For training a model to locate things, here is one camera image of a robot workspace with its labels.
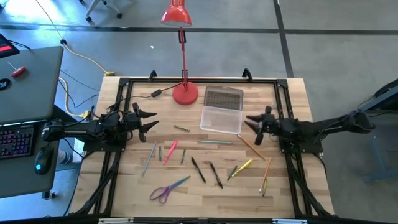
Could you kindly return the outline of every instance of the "black pen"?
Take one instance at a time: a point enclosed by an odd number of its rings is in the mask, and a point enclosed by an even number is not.
[[[200,172],[200,169],[198,167],[198,164],[195,162],[194,158],[191,156],[191,161],[193,163],[193,165],[195,166],[196,170],[199,172],[199,175],[201,177],[201,179],[204,181],[204,183],[206,183],[205,177],[203,176],[203,174]]]
[[[237,168],[238,168],[238,165],[236,165],[235,168],[231,171],[231,173],[229,174],[228,179],[226,179],[226,181],[229,181],[229,180],[230,180],[230,178],[232,177],[232,174],[235,173],[235,171],[236,171]]]
[[[218,178],[216,169],[214,168],[214,166],[213,166],[213,164],[212,164],[211,162],[210,162],[210,167],[211,167],[211,169],[213,170],[214,175],[216,175],[216,180],[217,180],[218,185],[219,185],[221,188],[223,188],[223,184],[221,183],[220,178]]]

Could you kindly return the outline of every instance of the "yellow pencil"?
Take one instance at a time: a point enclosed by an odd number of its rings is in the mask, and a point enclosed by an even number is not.
[[[246,168],[248,165],[250,165],[253,162],[253,159],[250,159],[249,161],[247,161],[241,168],[239,168],[234,174],[232,174],[232,177],[235,177],[236,174],[238,174],[238,172],[240,172],[241,170],[243,170],[244,168]]]
[[[267,179],[267,174],[268,174],[268,168],[269,168],[269,165],[271,164],[271,160],[272,160],[272,157],[269,159],[269,162],[268,162],[268,165],[267,165],[267,168],[266,168],[266,172],[264,173],[264,180],[261,182],[261,186],[260,186],[260,190],[259,190],[260,193],[261,193],[262,187],[265,185],[265,182],[266,182],[266,179]]]
[[[268,178],[266,178],[266,181],[264,182],[264,188],[262,189],[263,197],[266,195],[267,183],[268,183]]]

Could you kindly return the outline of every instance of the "computer mouse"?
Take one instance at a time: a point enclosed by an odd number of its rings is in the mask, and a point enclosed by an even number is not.
[[[45,146],[40,149],[35,158],[35,173],[39,175],[46,174],[51,168],[52,154],[54,148]]]

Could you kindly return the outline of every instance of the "lamp base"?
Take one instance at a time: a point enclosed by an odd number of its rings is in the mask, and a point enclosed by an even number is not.
[[[192,82],[187,82],[187,90],[184,90],[184,85],[174,87],[173,99],[180,105],[190,105],[198,98],[198,87]]]

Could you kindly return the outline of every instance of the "black metal frame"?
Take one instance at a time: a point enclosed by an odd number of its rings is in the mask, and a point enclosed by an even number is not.
[[[282,89],[284,93],[284,98],[286,101],[286,107],[287,107],[287,113],[288,117],[293,118],[293,109],[292,105],[290,102],[290,95],[289,95],[289,87],[287,84],[286,79],[253,79],[250,71],[248,69],[244,69],[243,71],[243,78],[223,78],[223,79],[214,79],[214,78],[190,78],[191,82],[194,83],[250,83],[250,84],[270,84],[273,85],[274,91],[275,91],[275,98],[276,98],[276,103],[277,103],[277,112],[279,118],[284,117],[284,112],[282,109],[282,99],[281,95],[279,93],[279,90]],[[130,105],[130,98],[128,96],[131,96],[132,93],[132,88],[134,83],[178,83],[180,82],[181,79],[179,78],[157,78],[156,72],[152,71],[151,75],[149,78],[120,78],[119,81],[119,86],[118,86],[118,93],[116,96],[116,106],[114,107],[114,110],[118,110],[120,107],[120,101],[123,99],[123,90],[124,88],[127,88],[127,93],[126,93],[126,99],[124,102],[124,112],[127,112],[129,109]],[[303,213],[300,210],[299,207],[299,200],[297,196],[297,189],[295,186],[295,179],[293,175],[289,172],[289,164],[292,164],[292,154],[288,152],[286,149],[287,147],[290,147],[288,142],[285,141],[279,141],[280,142],[280,148],[282,149],[282,152],[285,151],[285,159],[287,163],[287,168],[288,168],[288,177],[289,177],[289,184],[290,184],[290,191],[291,191],[291,196],[292,196],[292,203],[293,203],[293,208],[294,208],[294,214],[295,217],[298,215],[302,215]],[[105,157],[103,161],[103,167],[101,171],[101,176],[100,176],[100,181],[99,181],[99,187],[101,185],[104,185],[104,181],[106,180],[106,176],[109,175],[108,171],[108,164],[109,164],[109,158],[111,156],[111,152],[105,152]],[[306,180],[305,180],[305,174],[304,174],[304,168],[303,168],[303,162],[301,158],[300,152],[295,153],[296,159],[297,159],[297,168],[298,168],[298,174],[301,178],[301,181],[306,185]],[[114,163],[116,164],[116,170],[114,171],[114,175],[112,176],[111,182],[110,182],[110,188],[109,188],[109,194],[108,194],[108,200],[106,202],[106,207],[103,212],[103,214],[109,215],[111,214],[112,210],[112,204],[113,204],[113,198],[114,198],[114,190],[116,186],[116,180],[117,180],[117,173],[118,173],[118,168],[119,168],[119,160],[121,158],[121,152],[116,152],[115,160]],[[103,190],[100,191],[100,194],[98,195],[98,198],[96,199],[95,206],[94,206],[94,214],[99,214],[101,210],[101,201],[102,201],[102,193]],[[305,213],[307,215],[312,215],[312,209],[310,202],[308,198],[304,194],[304,202],[305,202]]]
[[[120,106],[120,101],[123,98],[122,92],[125,87],[127,87],[126,96],[131,96],[132,88],[134,83],[178,83],[181,81],[180,78],[155,78],[156,72],[151,73],[150,78],[120,78],[118,93],[116,96],[116,106],[114,110],[118,110]],[[253,79],[250,71],[245,69],[243,72],[243,78],[223,78],[223,79],[212,79],[212,78],[190,78],[191,82],[195,83],[250,83],[250,84],[271,84],[275,90],[275,98],[277,104],[277,112],[279,119],[284,117],[284,112],[282,108],[282,99],[280,97],[279,90],[283,90],[284,98],[287,107],[287,116],[293,118],[293,109],[290,102],[289,87],[287,84],[287,79]],[[124,112],[127,112],[130,105],[130,98],[126,97],[124,104]],[[311,191],[308,189],[305,174],[303,168],[303,162],[301,157],[301,150],[286,150],[292,147],[289,142],[282,139],[279,141],[282,153],[285,154],[285,160],[287,165],[287,174],[290,184],[290,193],[292,196],[292,205],[294,210],[295,219],[299,222],[300,220],[306,220],[307,223],[319,223],[319,224],[329,224],[329,223],[352,223],[352,224],[368,224],[368,223],[380,223],[381,222],[370,222],[366,220],[353,220],[347,218],[339,218],[337,216],[330,215],[328,212],[324,211],[322,206],[316,201],[315,197],[312,195]],[[50,217],[50,218],[40,218],[31,220],[16,220],[12,223],[98,223],[101,218],[111,218],[111,211],[113,205],[114,191],[116,187],[116,181],[118,176],[119,162],[121,159],[121,152],[115,152],[115,157],[112,166],[108,170],[109,160],[112,152],[105,152],[105,157],[103,161],[102,171],[99,186],[94,191],[93,195],[90,197],[83,208],[74,215],[69,217]],[[292,154],[296,156],[297,170],[294,167],[292,161]],[[110,182],[108,199],[106,202],[106,207],[101,213],[101,201],[103,196],[103,189]],[[301,212],[299,206],[299,200],[297,196],[297,189],[295,183],[298,183],[303,192],[305,213]],[[89,215],[91,207],[94,205],[93,214]],[[318,216],[312,215],[312,206],[318,213]],[[207,224],[207,223],[284,223],[283,218],[176,218],[176,217],[134,217],[126,218],[129,222],[134,223],[197,223],[197,224]]]

